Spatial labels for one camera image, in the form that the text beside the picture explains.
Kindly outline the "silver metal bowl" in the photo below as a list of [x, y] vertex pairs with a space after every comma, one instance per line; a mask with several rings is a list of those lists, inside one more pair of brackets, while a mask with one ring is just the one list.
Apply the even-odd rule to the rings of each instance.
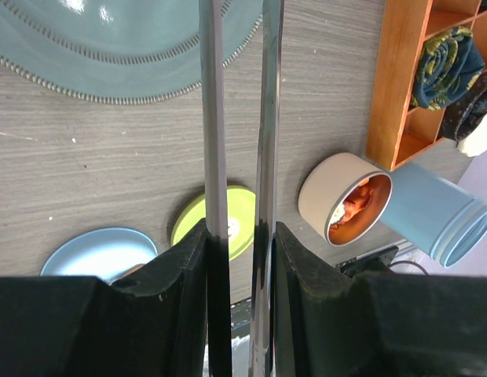
[[[370, 204], [345, 225], [329, 227], [335, 208], [365, 179], [373, 187]], [[328, 243], [345, 246], [360, 239], [379, 220], [390, 201], [390, 175], [362, 158], [342, 152], [319, 163], [305, 179], [299, 196], [302, 218]]]

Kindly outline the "blue cylindrical lunch container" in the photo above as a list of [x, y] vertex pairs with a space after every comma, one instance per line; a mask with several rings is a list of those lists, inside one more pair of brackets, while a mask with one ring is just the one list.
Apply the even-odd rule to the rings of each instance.
[[390, 172], [390, 201], [381, 221], [431, 259], [450, 268], [487, 233], [487, 202], [425, 168]]

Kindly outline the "white folded cloth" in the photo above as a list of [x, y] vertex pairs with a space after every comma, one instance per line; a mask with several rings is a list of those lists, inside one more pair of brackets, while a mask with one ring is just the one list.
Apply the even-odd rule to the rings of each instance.
[[487, 151], [487, 114], [476, 129], [457, 144], [456, 149], [470, 158]]

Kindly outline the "orange wooden compartment tray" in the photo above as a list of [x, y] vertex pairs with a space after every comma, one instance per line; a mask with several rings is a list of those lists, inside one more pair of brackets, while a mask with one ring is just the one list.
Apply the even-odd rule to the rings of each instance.
[[487, 1], [387, 1], [365, 155], [392, 171], [436, 145], [444, 110], [411, 104], [423, 43], [452, 27], [474, 33], [487, 71]]

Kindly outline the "rolled black tie right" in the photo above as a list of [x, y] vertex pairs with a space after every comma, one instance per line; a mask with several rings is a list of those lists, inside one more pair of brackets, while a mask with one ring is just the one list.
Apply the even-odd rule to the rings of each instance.
[[439, 137], [462, 141], [478, 127], [486, 114], [487, 72], [484, 72], [459, 100], [446, 108]]

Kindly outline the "metal tongs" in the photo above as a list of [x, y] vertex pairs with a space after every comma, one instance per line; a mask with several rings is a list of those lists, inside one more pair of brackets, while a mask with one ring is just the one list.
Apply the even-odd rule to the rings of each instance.
[[[199, 3], [207, 241], [208, 356], [212, 376], [231, 376], [229, 235], [219, 1]], [[262, 3], [261, 113], [251, 282], [248, 374], [273, 370], [274, 254], [284, 2]]]

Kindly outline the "grey-blue plate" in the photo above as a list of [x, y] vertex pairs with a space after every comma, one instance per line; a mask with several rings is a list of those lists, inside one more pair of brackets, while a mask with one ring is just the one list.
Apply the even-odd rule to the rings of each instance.
[[68, 97], [149, 104], [201, 83], [196, 1], [0, 1], [0, 64]]

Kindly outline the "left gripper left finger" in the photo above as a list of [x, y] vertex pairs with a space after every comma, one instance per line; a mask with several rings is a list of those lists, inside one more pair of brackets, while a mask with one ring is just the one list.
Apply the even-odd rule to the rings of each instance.
[[0, 376], [202, 375], [206, 238], [200, 221], [113, 284], [0, 277]]

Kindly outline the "green round lid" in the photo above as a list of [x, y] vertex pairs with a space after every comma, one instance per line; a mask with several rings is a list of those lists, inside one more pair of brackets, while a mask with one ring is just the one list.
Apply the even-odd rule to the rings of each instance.
[[[227, 188], [229, 260], [240, 256], [253, 243], [256, 195], [248, 188], [230, 185]], [[174, 246], [205, 217], [205, 195], [191, 200], [177, 216], [170, 234]]]

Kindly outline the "pile of food pieces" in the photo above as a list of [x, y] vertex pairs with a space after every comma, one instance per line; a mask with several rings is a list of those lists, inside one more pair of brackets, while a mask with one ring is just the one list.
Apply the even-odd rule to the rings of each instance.
[[345, 225], [371, 202], [373, 187], [369, 184], [370, 179], [362, 181], [334, 210], [329, 227], [336, 230], [339, 226]]

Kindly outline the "blue lid with strap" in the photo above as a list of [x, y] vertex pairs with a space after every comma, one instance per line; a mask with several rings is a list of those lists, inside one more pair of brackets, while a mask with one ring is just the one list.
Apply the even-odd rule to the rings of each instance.
[[59, 246], [47, 258], [40, 275], [96, 276], [110, 284], [158, 255], [152, 239], [135, 229], [96, 229]]

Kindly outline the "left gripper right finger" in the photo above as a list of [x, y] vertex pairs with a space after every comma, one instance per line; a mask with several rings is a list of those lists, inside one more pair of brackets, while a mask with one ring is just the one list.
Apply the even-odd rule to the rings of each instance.
[[275, 246], [278, 376], [487, 376], [487, 278], [348, 277], [283, 223]]

